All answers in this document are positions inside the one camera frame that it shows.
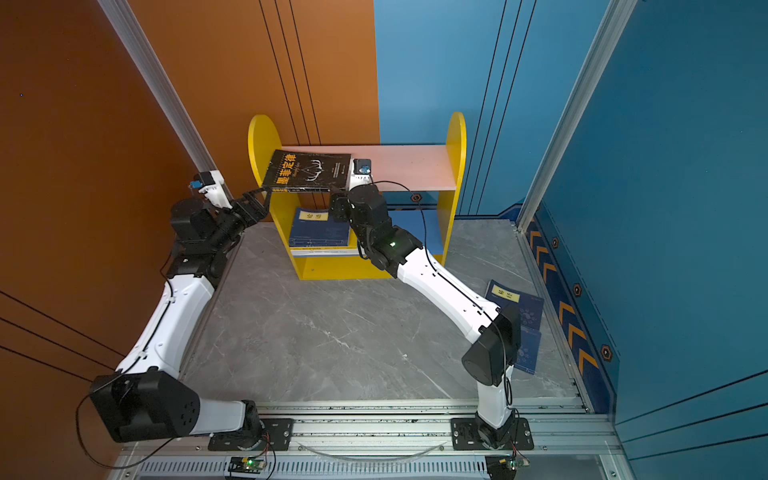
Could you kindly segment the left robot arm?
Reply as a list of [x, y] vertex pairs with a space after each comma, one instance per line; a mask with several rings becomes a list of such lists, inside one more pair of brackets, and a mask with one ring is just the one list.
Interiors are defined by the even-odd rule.
[[249, 449], [265, 428], [251, 400], [202, 398], [179, 378], [184, 356], [243, 232], [269, 214], [263, 189], [217, 206], [209, 193], [171, 209], [175, 239], [161, 274], [164, 290], [146, 327], [111, 375], [94, 379], [88, 398], [118, 443], [210, 436], [213, 447]]

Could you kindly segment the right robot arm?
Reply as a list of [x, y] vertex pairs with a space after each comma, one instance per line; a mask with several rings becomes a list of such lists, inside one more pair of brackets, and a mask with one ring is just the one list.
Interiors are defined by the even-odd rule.
[[462, 365], [476, 381], [475, 423], [490, 449], [512, 442], [516, 420], [511, 379], [522, 344], [519, 308], [487, 300], [446, 270], [424, 240], [394, 224], [373, 183], [331, 195], [330, 216], [349, 224], [359, 255], [430, 300], [470, 343]]

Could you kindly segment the white La Dame book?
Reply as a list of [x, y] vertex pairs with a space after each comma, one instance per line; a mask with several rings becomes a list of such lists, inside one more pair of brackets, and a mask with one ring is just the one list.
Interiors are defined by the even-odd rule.
[[311, 246], [311, 247], [291, 247], [291, 255], [296, 258], [302, 257], [354, 257], [359, 252], [354, 245], [345, 246]]

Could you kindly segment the black book orange title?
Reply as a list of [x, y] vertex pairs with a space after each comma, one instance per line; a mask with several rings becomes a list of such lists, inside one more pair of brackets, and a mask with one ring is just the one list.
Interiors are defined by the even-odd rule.
[[273, 192], [327, 193], [346, 188], [350, 154], [275, 150], [260, 185]]

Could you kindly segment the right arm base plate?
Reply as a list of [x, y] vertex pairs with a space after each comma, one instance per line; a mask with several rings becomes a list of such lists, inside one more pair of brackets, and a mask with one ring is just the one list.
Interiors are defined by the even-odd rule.
[[532, 451], [535, 448], [529, 422], [520, 416], [509, 417], [499, 429], [492, 428], [479, 417], [453, 418], [450, 430], [453, 449], [457, 451]]

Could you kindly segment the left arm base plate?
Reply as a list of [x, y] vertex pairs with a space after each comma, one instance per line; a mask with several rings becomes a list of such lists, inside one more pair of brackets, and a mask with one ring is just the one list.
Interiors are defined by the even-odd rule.
[[290, 447], [293, 429], [292, 418], [260, 419], [253, 429], [212, 434], [207, 449], [216, 452], [283, 452]]

